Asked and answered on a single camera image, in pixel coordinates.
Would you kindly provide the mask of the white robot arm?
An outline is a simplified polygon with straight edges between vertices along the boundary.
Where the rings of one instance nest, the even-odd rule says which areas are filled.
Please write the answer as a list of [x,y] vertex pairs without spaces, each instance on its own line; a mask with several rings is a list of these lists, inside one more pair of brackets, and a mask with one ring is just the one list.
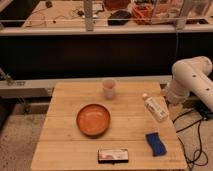
[[167,101],[174,105],[183,103],[193,92],[213,112],[213,81],[208,78],[212,71],[213,63],[205,56],[178,60],[165,88]]

